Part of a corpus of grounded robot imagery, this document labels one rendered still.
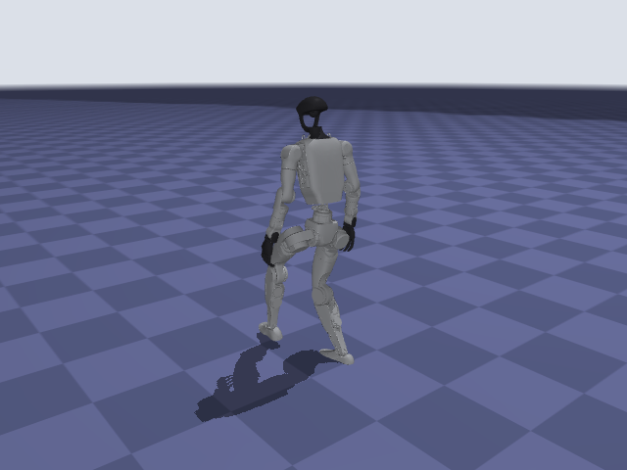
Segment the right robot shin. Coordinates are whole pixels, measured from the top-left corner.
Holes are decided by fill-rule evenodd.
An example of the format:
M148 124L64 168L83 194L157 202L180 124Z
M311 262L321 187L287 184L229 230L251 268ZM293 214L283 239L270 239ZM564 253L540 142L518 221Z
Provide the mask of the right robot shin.
M331 287L329 288L331 289ZM324 330L329 335L331 343L334 346L336 352L338 353L338 355L343 356L345 354L344 351L346 353L348 353L348 351L342 334L342 320L340 318L339 307L334 299L332 289L331 292L332 300L330 301L330 303L326 305L318 305L313 302L313 304L320 319L320 322Z

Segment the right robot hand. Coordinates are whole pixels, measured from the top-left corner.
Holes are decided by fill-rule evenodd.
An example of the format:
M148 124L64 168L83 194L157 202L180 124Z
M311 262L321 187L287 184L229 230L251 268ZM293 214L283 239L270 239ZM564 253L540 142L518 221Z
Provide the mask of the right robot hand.
M354 246L354 241L355 241L355 240L354 240L354 238L355 238L355 230L354 230L354 227L356 226L356 221L357 221L357 218L356 218L356 217L354 217L354 218L353 218L353 220L352 220L352 225L350 225L350 224L348 224L348 223L346 223L346 222L344 221L344 226L343 226L343 229L347 232L347 234L349 235L350 239L349 239L349 242L348 242L348 244L347 244L346 248L345 248L345 249L343 248L344 250L343 250L343 249L340 249L340 251L341 251L341 250L343 250L343 251L345 252L345 251L347 251L347 250L348 250L348 248L350 247L350 248L349 248L349 250L347 251L347 252L349 252L349 251L353 248L353 246ZM351 240L351 239L352 239L352 240ZM351 246L350 246L350 244L351 244Z

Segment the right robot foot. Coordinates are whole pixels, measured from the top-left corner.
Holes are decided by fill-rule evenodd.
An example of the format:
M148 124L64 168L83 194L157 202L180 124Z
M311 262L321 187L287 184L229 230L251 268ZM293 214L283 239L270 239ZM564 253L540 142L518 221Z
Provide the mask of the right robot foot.
M338 351L338 350L337 350L337 351ZM349 354L349 353L346 353L345 351L344 351L344 353L345 353L345 354L344 354L343 356L338 355L338 353L336 352L336 350L322 349L322 350L320 350L319 352L320 352L322 355L326 356L326 357L329 357L329 358L331 358L331 359L334 359L334 360L340 361L340 362L342 362L342 363L344 363L344 364L348 364L348 365L350 365L350 364L353 364L353 363L355 362L355 361L354 361L353 356L352 356L351 354ZM339 351L338 351L338 352L339 352Z

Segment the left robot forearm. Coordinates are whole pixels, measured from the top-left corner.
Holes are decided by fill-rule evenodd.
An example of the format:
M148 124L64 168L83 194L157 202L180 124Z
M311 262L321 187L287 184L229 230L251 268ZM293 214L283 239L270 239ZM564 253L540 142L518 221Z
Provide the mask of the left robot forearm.
M285 215L286 213L288 213L288 210L289 210L288 206L286 206L284 203L281 203L281 200L282 200L282 189L278 188L276 192L276 196L275 196L274 205L273 205L273 213L269 221L269 227L267 228L265 232L269 239L271 238L271 235L274 232L278 232L280 236L281 234L280 231L283 227Z

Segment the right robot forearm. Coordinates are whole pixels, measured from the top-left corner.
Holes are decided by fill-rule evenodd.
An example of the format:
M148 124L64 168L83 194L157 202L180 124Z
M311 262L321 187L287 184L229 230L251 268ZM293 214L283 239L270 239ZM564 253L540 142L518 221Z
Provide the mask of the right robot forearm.
M352 225L352 220L354 217L357 217L358 213L358 200L361 195L361 187L358 191L353 194L346 193L346 207L344 208L344 221L350 225Z

